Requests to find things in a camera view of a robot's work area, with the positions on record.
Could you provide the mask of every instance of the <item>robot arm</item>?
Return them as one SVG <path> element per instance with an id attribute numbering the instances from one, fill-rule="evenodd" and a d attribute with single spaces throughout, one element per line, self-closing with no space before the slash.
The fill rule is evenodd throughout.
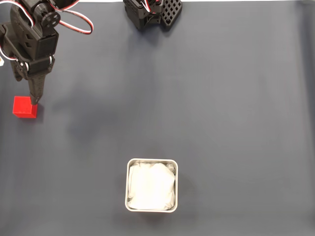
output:
<path id="1" fill-rule="evenodd" d="M 0 25 L 0 50 L 11 61 L 16 80 L 24 78 L 28 81 L 31 103 L 36 105 L 43 95 L 46 75 L 52 71 L 55 62 L 54 53 L 59 34 L 54 27 L 61 23 L 56 10 L 64 11 L 78 0 L 0 1 L 2 2 L 14 5 L 10 11 L 11 22 Z"/>

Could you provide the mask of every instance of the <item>cable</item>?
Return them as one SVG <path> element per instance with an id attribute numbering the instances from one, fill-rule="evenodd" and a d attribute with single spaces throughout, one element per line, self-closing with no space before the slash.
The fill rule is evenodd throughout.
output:
<path id="1" fill-rule="evenodd" d="M 79 3 L 80 0 L 75 1 L 73 4 L 70 4 L 69 6 L 66 6 L 64 8 L 61 8 L 60 10 L 65 11 L 65 10 L 69 10 L 70 8 L 74 7 L 76 4 Z"/>
<path id="2" fill-rule="evenodd" d="M 27 16 L 27 18 L 30 20 L 31 22 L 31 27 L 33 27 L 35 25 L 35 22 L 34 20 L 32 19 L 31 15 L 26 11 L 26 9 L 21 5 L 19 4 L 18 2 L 14 1 L 14 0 L 2 0 L 0 1 L 0 4 L 2 3 L 10 3 L 10 4 L 13 4 L 13 5 L 16 5 L 18 6 L 19 8 L 21 8 L 21 10 L 24 12 L 24 14 Z"/>
<path id="3" fill-rule="evenodd" d="M 0 47 L 0 53 L 2 54 L 2 56 L 3 56 L 4 58 L 6 58 L 6 59 L 8 59 L 8 60 L 17 60 L 16 58 L 10 58 L 10 57 L 6 56 L 6 55 L 4 54 L 4 52 L 2 51 L 2 48 L 1 48 L 1 47 Z"/>
<path id="4" fill-rule="evenodd" d="M 72 14 L 72 15 L 75 15 L 75 16 L 77 16 L 77 17 L 80 17 L 82 20 L 84 20 L 86 23 L 89 24 L 89 26 L 91 27 L 91 30 L 83 30 L 83 29 L 77 28 L 77 27 L 75 27 L 75 26 L 73 26 L 73 25 L 70 25 L 70 24 L 67 23 L 67 22 L 60 21 L 59 23 L 60 23 L 62 26 L 65 26 L 65 27 L 67 27 L 67 28 L 69 28 L 69 29 L 71 29 L 71 30 L 74 30 L 74 31 L 76 31 L 76 32 L 83 33 L 83 34 L 91 34 L 91 33 L 93 32 L 93 30 L 94 30 L 93 22 L 92 22 L 89 18 L 87 18 L 85 15 L 83 15 L 83 14 L 81 14 L 81 13 L 79 13 L 79 12 L 76 12 L 76 11 L 68 11 L 68 10 L 66 10 L 66 11 L 63 11 L 63 12 L 70 13 L 70 14 Z"/>
<path id="5" fill-rule="evenodd" d="M 144 8 L 147 10 L 147 12 L 151 12 L 148 0 L 144 0 L 144 2 L 145 2 L 145 4 L 143 2 L 141 2 L 142 5 L 144 6 Z"/>
<path id="6" fill-rule="evenodd" d="M 59 9 L 55 6 L 53 6 L 51 4 L 51 6 L 56 10 L 56 11 L 60 11 L 60 12 L 65 12 L 65 13 L 70 13 L 72 15 L 75 15 L 77 17 L 80 17 L 82 20 L 84 20 L 86 23 L 89 24 L 89 26 L 91 27 L 91 30 L 84 30 L 84 29 L 80 29 L 80 28 L 77 28 L 67 22 L 64 22 L 64 21 L 60 21 L 59 24 L 61 24 L 62 26 L 65 26 L 73 31 L 76 31 L 76 32 L 79 32 L 79 33 L 83 33 L 83 34 L 91 34 L 94 30 L 94 25 L 93 25 L 93 22 L 88 18 L 86 17 L 85 15 L 79 13 L 79 12 L 76 12 L 76 11 L 70 11 L 69 9 L 74 7 L 80 0 L 77 0 L 75 1 L 73 4 L 67 6 L 67 7 L 64 7 L 62 9 Z"/>
<path id="7" fill-rule="evenodd" d="M 2 3 L 10 3 L 10 4 L 18 6 L 24 12 L 26 17 L 30 20 L 31 27 L 34 26 L 34 24 L 35 24 L 34 20 L 32 19 L 31 15 L 26 11 L 26 9 L 21 4 L 19 4 L 18 2 L 14 1 L 14 0 L 2 0 L 2 1 L 0 1 L 0 4 L 2 4 Z M 5 55 L 1 46 L 0 46 L 0 53 L 3 55 L 4 58 L 6 58 L 8 60 L 17 60 L 16 58 L 10 58 L 7 55 Z"/>

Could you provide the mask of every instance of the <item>red wire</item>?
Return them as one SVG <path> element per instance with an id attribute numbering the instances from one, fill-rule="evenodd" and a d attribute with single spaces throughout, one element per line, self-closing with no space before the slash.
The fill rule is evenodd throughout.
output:
<path id="1" fill-rule="evenodd" d="M 75 4 L 77 4 L 78 3 L 78 1 L 79 0 L 77 0 L 77 1 L 75 1 L 74 3 L 72 3 L 71 5 L 69 5 L 69 6 L 66 6 L 66 7 L 64 7 L 64 8 L 61 8 L 61 9 L 59 9 L 59 8 L 56 8 L 55 6 L 53 6 L 52 4 L 51 4 L 51 6 L 55 9 L 55 10 L 67 10 L 67 9 L 70 9 L 71 7 L 73 7 Z"/>
<path id="2" fill-rule="evenodd" d="M 147 7 L 148 7 L 148 9 L 149 9 L 149 12 L 151 12 L 151 8 L 150 8 L 150 5 L 149 5 L 149 3 L 148 3 L 148 0 L 144 0 L 145 2 L 146 2 L 146 5 L 147 5 Z"/>
<path id="3" fill-rule="evenodd" d="M 75 15 L 75 16 L 77 16 L 77 17 L 80 17 L 82 20 L 84 20 L 86 23 L 89 24 L 89 26 L 91 27 L 91 31 L 90 31 L 90 32 L 88 32 L 87 30 L 84 30 L 84 31 L 83 31 L 82 29 L 79 29 L 79 28 L 77 28 L 77 27 L 75 27 L 75 26 L 72 26 L 72 25 L 70 25 L 70 24 L 68 24 L 68 23 L 66 23 L 66 22 L 63 22 L 63 21 L 60 21 L 59 24 L 61 24 L 61 25 L 64 26 L 64 27 L 67 27 L 68 29 L 71 29 L 71 30 L 73 30 L 73 31 L 79 32 L 79 33 L 91 34 L 91 33 L 93 32 L 93 30 L 94 30 L 94 26 L 93 26 L 92 21 L 90 21 L 87 17 L 85 17 L 85 16 L 83 16 L 83 15 L 79 15 L 79 12 L 76 13 L 76 12 L 74 12 L 74 11 L 67 10 L 67 9 L 72 8 L 72 7 L 73 7 L 75 4 L 77 4 L 78 2 L 79 2 L 79 0 L 75 1 L 73 4 L 71 4 L 71 5 L 67 6 L 67 7 L 64 7 L 64 8 L 62 8 L 62 9 L 56 8 L 56 7 L 53 6 L 52 4 L 51 4 L 51 6 L 52 6 L 56 11 L 61 11 L 61 12 L 70 13 L 70 14 L 72 14 L 72 15 Z"/>

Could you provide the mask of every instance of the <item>gray mat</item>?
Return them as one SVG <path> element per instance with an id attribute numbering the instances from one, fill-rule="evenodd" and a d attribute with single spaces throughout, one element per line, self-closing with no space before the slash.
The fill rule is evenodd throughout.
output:
<path id="1" fill-rule="evenodd" d="M 0 68 L 1 236 L 315 234 L 298 3 L 185 3 L 168 33 L 139 33 L 122 3 L 76 10 L 95 32 L 57 27 L 36 120 L 12 115 L 28 86 Z M 134 157 L 178 162 L 173 214 L 126 210 Z"/>

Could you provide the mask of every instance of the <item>black bracket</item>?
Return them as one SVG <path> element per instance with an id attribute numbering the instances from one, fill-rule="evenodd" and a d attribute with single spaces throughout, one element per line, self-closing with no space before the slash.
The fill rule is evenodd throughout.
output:
<path id="1" fill-rule="evenodd" d="M 165 30 L 170 30 L 183 9 L 180 0 L 151 0 L 151 12 L 138 0 L 124 0 L 124 3 L 127 16 L 138 30 L 152 24 L 161 24 Z"/>

